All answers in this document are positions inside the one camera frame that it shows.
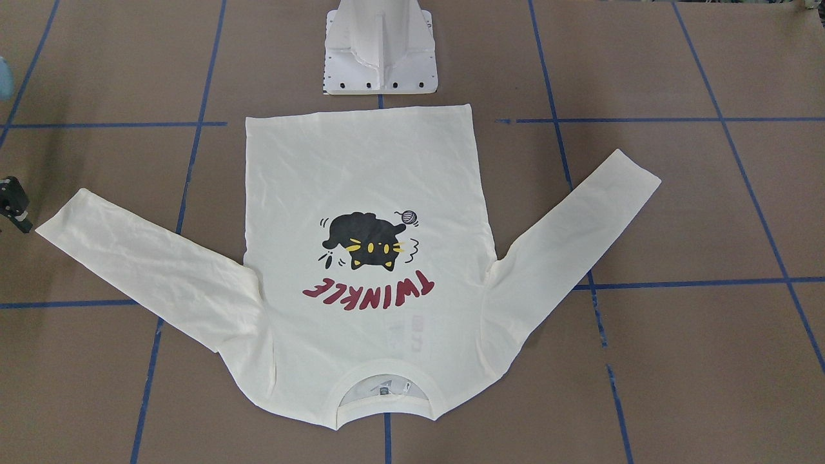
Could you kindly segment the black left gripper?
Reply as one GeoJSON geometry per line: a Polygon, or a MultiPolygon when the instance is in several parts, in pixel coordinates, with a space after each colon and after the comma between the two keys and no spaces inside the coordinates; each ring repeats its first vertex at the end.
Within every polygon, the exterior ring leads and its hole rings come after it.
{"type": "Polygon", "coordinates": [[[1,213],[23,234],[29,234],[33,227],[32,221],[28,219],[29,203],[29,198],[17,177],[1,179],[1,213]]]}

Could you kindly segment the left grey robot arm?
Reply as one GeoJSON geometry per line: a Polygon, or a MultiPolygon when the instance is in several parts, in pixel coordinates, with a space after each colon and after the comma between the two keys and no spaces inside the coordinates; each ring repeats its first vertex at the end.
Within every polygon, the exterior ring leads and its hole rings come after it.
{"type": "MultiPolygon", "coordinates": [[[[1,99],[12,97],[14,81],[11,68],[1,57],[1,99]]],[[[32,221],[28,218],[30,199],[17,177],[8,176],[1,179],[1,214],[23,234],[32,231],[32,221]]]]}

